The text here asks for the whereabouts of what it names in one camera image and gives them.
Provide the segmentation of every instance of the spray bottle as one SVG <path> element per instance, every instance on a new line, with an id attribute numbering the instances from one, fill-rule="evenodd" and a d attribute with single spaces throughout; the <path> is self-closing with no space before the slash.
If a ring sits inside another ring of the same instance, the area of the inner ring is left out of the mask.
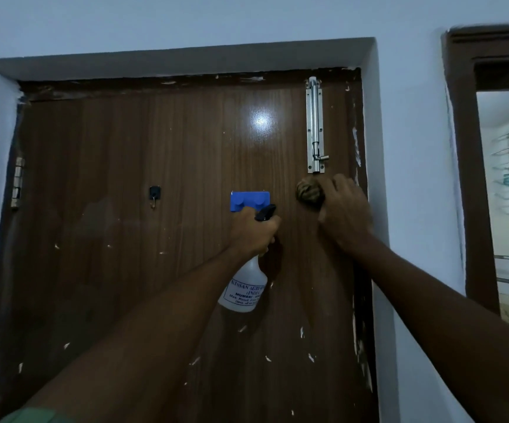
<path id="1" fill-rule="evenodd" d="M 254 218 L 257 221 L 268 221 L 274 211 L 276 205 L 265 206 Z M 235 273 L 218 303 L 236 312 L 250 312 L 256 307 L 267 282 L 266 275 L 258 267 L 258 256 L 254 256 Z"/>

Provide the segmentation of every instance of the brown door frame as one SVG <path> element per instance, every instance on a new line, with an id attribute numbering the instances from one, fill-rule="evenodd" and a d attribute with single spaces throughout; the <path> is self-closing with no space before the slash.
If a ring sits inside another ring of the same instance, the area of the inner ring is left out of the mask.
<path id="1" fill-rule="evenodd" d="M 466 295 L 499 313 L 479 127 L 479 90 L 509 90 L 509 25 L 453 28 L 443 37 L 464 211 Z"/>

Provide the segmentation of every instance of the person's right hand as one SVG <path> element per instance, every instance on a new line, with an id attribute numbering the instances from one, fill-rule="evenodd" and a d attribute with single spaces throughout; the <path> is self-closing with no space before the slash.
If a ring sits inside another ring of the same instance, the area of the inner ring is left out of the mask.
<path id="1" fill-rule="evenodd" d="M 343 174 L 333 179 L 320 175 L 317 181 L 325 194 L 319 222 L 347 253 L 372 236 L 372 211 L 362 189 Z"/>

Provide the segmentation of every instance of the blue holder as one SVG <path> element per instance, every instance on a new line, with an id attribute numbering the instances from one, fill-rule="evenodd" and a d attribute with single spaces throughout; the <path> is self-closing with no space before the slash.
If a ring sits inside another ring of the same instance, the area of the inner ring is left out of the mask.
<path id="1" fill-rule="evenodd" d="M 232 191 L 231 212 L 240 212 L 245 206 L 254 207 L 260 211 L 270 205 L 270 192 L 268 191 Z"/>

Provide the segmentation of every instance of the wooden door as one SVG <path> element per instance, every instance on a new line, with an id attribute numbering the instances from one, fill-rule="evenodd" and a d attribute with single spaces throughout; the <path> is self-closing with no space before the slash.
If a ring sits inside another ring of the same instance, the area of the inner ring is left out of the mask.
<path id="1" fill-rule="evenodd" d="M 265 190 L 284 220 L 261 259 L 268 287 L 252 313 L 216 306 L 164 420 L 378 420 L 361 341 L 373 367 L 370 282 L 354 284 L 351 261 L 295 199 L 309 75 L 322 80 L 327 171 L 365 189 L 359 70 L 32 95 L 15 140 L 22 206 L 5 206 L 0 236 L 0 418 L 141 299 L 221 250 L 231 191 Z M 152 185 L 162 190 L 154 209 Z"/>

